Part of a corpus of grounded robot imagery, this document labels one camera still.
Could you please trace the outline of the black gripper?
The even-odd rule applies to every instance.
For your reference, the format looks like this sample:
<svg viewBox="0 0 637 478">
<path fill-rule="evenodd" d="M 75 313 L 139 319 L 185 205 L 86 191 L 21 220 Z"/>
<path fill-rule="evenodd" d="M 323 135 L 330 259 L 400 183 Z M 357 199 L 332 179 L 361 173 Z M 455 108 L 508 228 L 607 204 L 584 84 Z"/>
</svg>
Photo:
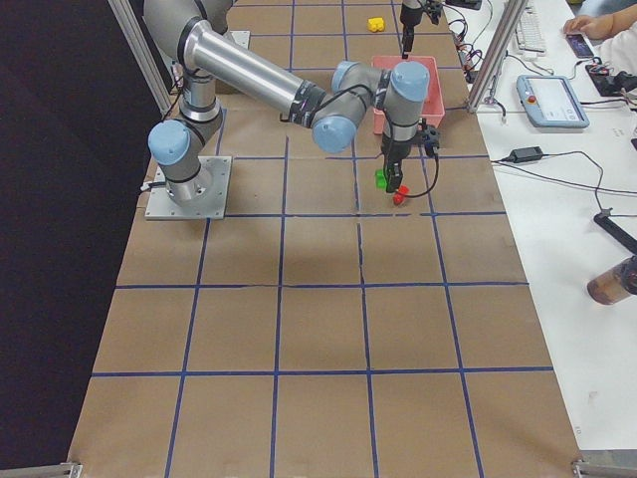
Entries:
<svg viewBox="0 0 637 478">
<path fill-rule="evenodd" d="M 411 148 L 420 140 L 421 124 L 419 122 L 407 126 L 390 121 L 384 123 L 381 153 L 386 193 L 398 191 L 403 179 L 402 160 L 410 154 Z"/>
<path fill-rule="evenodd" d="M 418 0 L 403 0 L 400 8 L 400 22 L 402 31 L 402 53 L 401 58 L 407 60 L 413 49 L 414 27 L 409 25 L 419 25 L 422 21 L 423 7 Z"/>
</svg>

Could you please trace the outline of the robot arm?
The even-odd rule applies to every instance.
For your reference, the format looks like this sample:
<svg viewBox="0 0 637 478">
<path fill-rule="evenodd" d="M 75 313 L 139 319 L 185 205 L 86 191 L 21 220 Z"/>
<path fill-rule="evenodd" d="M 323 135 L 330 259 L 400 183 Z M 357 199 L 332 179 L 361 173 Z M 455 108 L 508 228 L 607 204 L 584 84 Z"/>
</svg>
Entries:
<svg viewBox="0 0 637 478">
<path fill-rule="evenodd" d="M 311 130 L 325 152 L 344 151 L 369 109 L 384 114 L 380 153 L 385 191 L 407 194 L 402 162 L 426 139 L 421 117 L 428 96 L 428 69 L 400 61 L 390 70 L 342 61 L 331 90 L 304 80 L 229 39 L 230 1 L 146 1 L 143 19 L 155 45 L 188 77 L 206 73 L 279 111 L 286 122 Z"/>
</svg>

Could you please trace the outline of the person hand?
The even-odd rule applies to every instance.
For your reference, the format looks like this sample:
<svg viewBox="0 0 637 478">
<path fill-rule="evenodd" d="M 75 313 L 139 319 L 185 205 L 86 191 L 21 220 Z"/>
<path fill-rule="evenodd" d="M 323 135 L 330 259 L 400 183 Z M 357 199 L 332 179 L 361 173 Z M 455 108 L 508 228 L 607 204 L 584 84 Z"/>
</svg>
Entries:
<svg viewBox="0 0 637 478">
<path fill-rule="evenodd" d="M 613 17 L 611 15 L 576 16 L 565 22 L 562 32 L 565 35 L 581 34 L 592 40 L 604 40 L 613 36 Z"/>
</svg>

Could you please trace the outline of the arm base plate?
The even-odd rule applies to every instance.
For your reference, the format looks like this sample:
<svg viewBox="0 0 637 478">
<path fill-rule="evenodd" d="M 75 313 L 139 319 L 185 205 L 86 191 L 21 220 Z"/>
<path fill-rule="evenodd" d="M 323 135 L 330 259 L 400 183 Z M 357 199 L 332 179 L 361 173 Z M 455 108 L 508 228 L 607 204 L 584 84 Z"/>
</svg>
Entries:
<svg viewBox="0 0 637 478">
<path fill-rule="evenodd" d="M 200 170 L 193 179 L 168 181 L 157 168 L 149 190 L 144 217 L 147 220 L 222 220 L 225 217 L 233 158 L 200 155 Z"/>
<path fill-rule="evenodd" d="M 251 32 L 245 30 L 228 30 L 224 37 L 238 46 L 248 49 L 250 45 Z"/>
</svg>

